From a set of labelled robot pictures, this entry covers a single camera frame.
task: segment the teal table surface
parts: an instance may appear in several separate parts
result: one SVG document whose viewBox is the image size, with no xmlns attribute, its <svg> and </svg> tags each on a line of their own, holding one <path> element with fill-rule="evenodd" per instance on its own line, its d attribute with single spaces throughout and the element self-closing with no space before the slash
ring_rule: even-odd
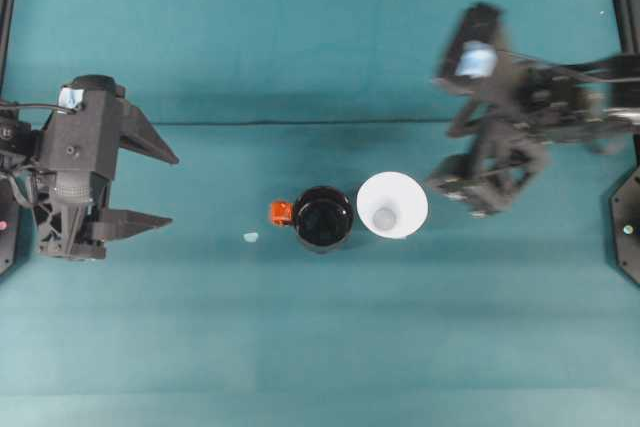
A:
<svg viewBox="0 0 640 427">
<path fill-rule="evenodd" d="M 405 241 L 358 223 L 304 250 L 267 206 L 386 169 L 425 176 L 445 124 L 163 127 L 176 167 L 123 153 L 115 207 L 174 223 L 104 262 L 31 255 L 0 285 L 8 425 L 632 425 L 640 289 L 606 194 L 632 149 L 554 162 L 485 220 L 429 192 Z M 257 232 L 256 243 L 243 234 Z"/>
<path fill-rule="evenodd" d="M 155 122 L 443 119 L 431 83 L 463 9 L 505 9 L 516 51 L 619 51 L 611 0 L 16 0 L 3 95 L 114 76 Z"/>
<path fill-rule="evenodd" d="M 460 99 L 429 79 L 474 1 L 16 0 L 4 97 L 111 74 L 181 163 L 121 152 L 112 206 L 174 223 L 105 261 L 35 255 L 24 229 L 0 279 L 0 426 L 637 425 L 640 288 L 607 207 L 630 141 L 552 146 L 489 219 L 428 191 L 403 241 L 358 221 L 318 256 L 268 223 L 276 198 L 354 199 L 468 147 L 445 136 Z M 484 1 L 518 51 L 619 50 L 611 0 Z"/>
</svg>

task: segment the orange handle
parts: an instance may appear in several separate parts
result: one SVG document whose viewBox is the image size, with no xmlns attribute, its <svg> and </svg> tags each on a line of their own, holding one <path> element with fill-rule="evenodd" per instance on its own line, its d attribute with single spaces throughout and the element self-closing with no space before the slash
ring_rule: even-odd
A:
<svg viewBox="0 0 640 427">
<path fill-rule="evenodd" d="M 293 223 L 293 204 L 284 200 L 271 202 L 269 209 L 269 220 L 279 227 L 291 225 Z"/>
</svg>

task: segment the screw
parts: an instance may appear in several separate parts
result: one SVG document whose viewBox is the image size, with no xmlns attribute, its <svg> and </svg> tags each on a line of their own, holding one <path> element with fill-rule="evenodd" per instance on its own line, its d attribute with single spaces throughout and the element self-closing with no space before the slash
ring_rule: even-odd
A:
<svg viewBox="0 0 640 427">
<path fill-rule="evenodd" d="M 13 127 L 8 125 L 3 125 L 0 127 L 0 139 L 2 140 L 11 140 L 15 135 L 15 130 Z"/>
<path fill-rule="evenodd" d="M 80 157 L 80 148 L 76 147 L 75 145 L 67 145 L 66 153 L 68 156 L 77 159 L 78 157 Z"/>
</svg>

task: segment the black cup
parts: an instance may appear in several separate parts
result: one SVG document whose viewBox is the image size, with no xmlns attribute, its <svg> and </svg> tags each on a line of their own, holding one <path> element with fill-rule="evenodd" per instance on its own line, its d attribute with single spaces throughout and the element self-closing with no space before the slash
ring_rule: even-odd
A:
<svg viewBox="0 0 640 427">
<path fill-rule="evenodd" d="M 349 237 L 352 226 L 351 202 L 333 187 L 313 187 L 293 204 L 293 227 L 313 252 L 323 254 L 336 248 Z"/>
</svg>

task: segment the black metal frame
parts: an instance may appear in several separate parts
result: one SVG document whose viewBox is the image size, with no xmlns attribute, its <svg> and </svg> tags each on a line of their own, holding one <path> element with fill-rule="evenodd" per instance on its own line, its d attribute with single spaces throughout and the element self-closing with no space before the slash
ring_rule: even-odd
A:
<svg viewBox="0 0 640 427">
<path fill-rule="evenodd" d="M 9 34 L 13 16 L 13 0 L 0 0 L 0 97 L 4 84 L 4 73 L 9 48 Z M 13 200 L 9 181 L 0 180 L 0 274 L 8 270 L 15 261 L 16 242 L 20 223 L 20 207 Z"/>
<path fill-rule="evenodd" d="M 613 0 L 624 52 L 640 54 L 640 0 Z M 640 166 L 640 135 L 633 136 Z M 640 284 L 640 167 L 610 199 L 618 266 Z"/>
</svg>

